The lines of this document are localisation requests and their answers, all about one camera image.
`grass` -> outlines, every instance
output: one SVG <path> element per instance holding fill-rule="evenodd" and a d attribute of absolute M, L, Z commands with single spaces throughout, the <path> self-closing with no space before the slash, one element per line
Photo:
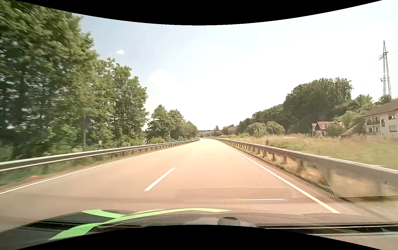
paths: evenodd
<path fill-rule="evenodd" d="M 398 138 L 385 140 L 358 136 L 348 139 L 333 139 L 293 135 L 261 138 L 229 136 L 227 139 L 261 145 L 266 145 L 268 140 L 268 145 L 276 148 L 331 156 L 398 170 Z"/>

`lane marking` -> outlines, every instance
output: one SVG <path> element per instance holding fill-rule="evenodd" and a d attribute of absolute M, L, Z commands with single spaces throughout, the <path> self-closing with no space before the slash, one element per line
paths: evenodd
<path fill-rule="evenodd" d="M 51 181 L 51 180 L 54 180 L 54 179 L 58 179 L 58 178 L 61 178 L 61 177 L 64 177 L 64 176 L 68 176 L 68 175 L 71 175 L 71 174 L 80 173 L 80 172 L 83 172 L 83 171 L 87 171 L 87 170 L 90 170 L 90 169 L 95 169 L 95 168 L 103 167 L 103 166 L 106 166 L 106 165 L 109 165 L 109 164 L 113 164 L 113 163 L 117 163 L 117 162 L 123 162 L 123 161 L 126 161 L 126 160 L 134 159 L 134 158 L 141 157 L 141 156 L 144 156 L 144 155 L 149 155 L 149 154 L 152 154 L 152 153 L 158 153 L 158 152 L 161 152 L 161 151 L 164 151 L 164 150 L 159 150 L 159 151 L 155 151 L 155 152 L 151 152 L 151 153 L 141 154 L 141 155 L 133 156 L 133 157 L 126 158 L 126 159 L 123 159 L 123 160 L 118 160 L 118 161 L 115 161 L 115 162 L 110 162 L 110 163 L 102 164 L 102 165 L 99 165 L 99 166 L 95 166 L 95 167 L 91 167 L 91 168 L 79 170 L 79 171 L 76 171 L 76 172 L 67 173 L 67 174 L 60 175 L 60 176 L 57 176 L 57 177 L 54 177 L 54 178 L 51 178 L 51 179 L 46 179 L 46 180 L 34 182 L 34 183 L 31 183 L 31 184 L 28 184 L 28 185 L 20 186 L 20 187 L 18 187 L 18 188 L 14 188 L 14 189 L 11 189 L 11 190 L 7 190 L 7 191 L 4 191 L 4 192 L 1 192 L 0 195 L 1 195 L 1 194 L 6 194 L 6 193 L 8 193 L 8 192 L 12 192 L 12 191 L 15 191 L 15 190 L 18 190 L 18 189 L 22 189 L 22 188 L 25 188 L 25 187 L 28 187 L 28 186 L 32 186 L 32 185 L 35 185 L 35 184 L 39 184 L 39 183 L 42 183 L 42 182 L 46 182 L 46 181 Z"/>
<path fill-rule="evenodd" d="M 153 182 L 151 185 L 149 185 L 145 190 L 143 190 L 144 192 L 149 191 L 151 188 L 153 188 L 157 183 L 159 183 L 159 181 L 161 181 L 163 178 L 165 178 L 169 173 L 171 173 L 174 169 L 176 168 L 172 168 L 170 169 L 168 172 L 166 172 L 164 175 L 162 175 L 159 179 L 157 179 L 155 182 Z"/>
<path fill-rule="evenodd" d="M 314 200 L 315 202 L 317 202 L 319 205 L 327 208 L 328 210 L 330 210 L 330 212 L 332 213 L 339 213 L 338 211 L 336 211 L 334 208 L 330 207 L 329 205 L 327 205 L 326 203 L 318 200 L 317 198 L 313 197 L 311 194 L 307 193 L 306 191 L 298 188 L 297 186 L 293 185 L 292 183 L 290 183 L 289 181 L 287 181 L 286 179 L 280 177 L 279 175 L 271 172 L 270 170 L 266 169 L 265 167 L 261 166 L 260 164 L 258 164 L 257 162 L 253 161 L 252 159 L 248 158 L 247 156 L 243 155 L 242 153 L 236 151 L 235 149 L 227 146 L 228 148 L 230 148 L 231 150 L 235 151 L 236 153 L 240 154 L 241 156 L 244 156 L 245 158 L 247 158 L 250 162 L 255 163 L 256 165 L 258 165 L 259 167 L 263 168 L 265 171 L 267 171 L 268 173 L 273 174 L 275 177 L 277 177 L 278 179 L 280 179 L 281 181 L 287 183 L 288 185 L 290 185 L 291 187 L 293 187 L 294 189 L 298 190 L 299 192 L 301 192 L 303 195 L 307 196 L 308 198 Z"/>

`white house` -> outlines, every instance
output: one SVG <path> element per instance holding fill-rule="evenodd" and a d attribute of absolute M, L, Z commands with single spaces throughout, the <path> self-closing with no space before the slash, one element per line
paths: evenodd
<path fill-rule="evenodd" d="M 366 134 L 398 136 L 398 100 L 393 100 L 365 113 Z"/>

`balcony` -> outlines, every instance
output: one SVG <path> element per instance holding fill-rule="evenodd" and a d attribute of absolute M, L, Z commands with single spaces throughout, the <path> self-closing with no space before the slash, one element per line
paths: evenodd
<path fill-rule="evenodd" d="M 366 125 L 367 126 L 369 126 L 369 125 L 380 125 L 380 122 L 379 121 L 371 121 L 371 120 L 369 120 L 369 121 L 366 122 Z"/>

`asphalt road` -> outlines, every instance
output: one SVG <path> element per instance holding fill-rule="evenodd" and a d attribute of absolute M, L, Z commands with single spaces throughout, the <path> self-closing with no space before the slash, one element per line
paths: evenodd
<path fill-rule="evenodd" d="M 250 193 L 250 187 L 259 189 Z M 281 188 L 290 191 L 293 202 L 276 199 L 287 196 Z M 222 142 L 201 139 L 0 194 L 0 231 L 88 209 L 361 213 L 303 190 L 267 164 Z"/>

